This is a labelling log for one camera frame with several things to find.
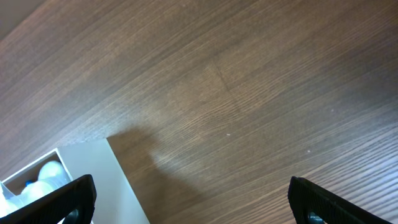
brown wooden surface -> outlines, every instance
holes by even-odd
[[[398,223],[398,3],[47,0],[0,42],[0,177],[109,137],[151,223]]]

wood grain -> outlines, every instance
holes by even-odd
[[[398,3],[46,0],[0,42],[0,177],[108,138],[151,223],[398,223]]]

white box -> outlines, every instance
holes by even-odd
[[[149,224],[106,139],[53,149],[6,178],[3,184],[20,194],[25,182],[36,181],[40,168],[52,160],[62,163],[71,180],[85,174],[93,176],[97,191],[94,224]]]

open box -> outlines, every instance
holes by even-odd
[[[36,181],[41,167],[48,161],[59,161],[71,180],[82,175],[93,176],[97,198],[94,224],[148,224],[137,197],[106,139],[53,149],[15,174],[3,184],[20,194],[28,180]]]

black object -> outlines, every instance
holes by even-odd
[[[287,195],[298,224],[389,223],[304,178],[292,177]]]
[[[93,177],[87,174],[0,218],[0,224],[57,224],[63,218],[63,224],[90,224],[96,196]]]

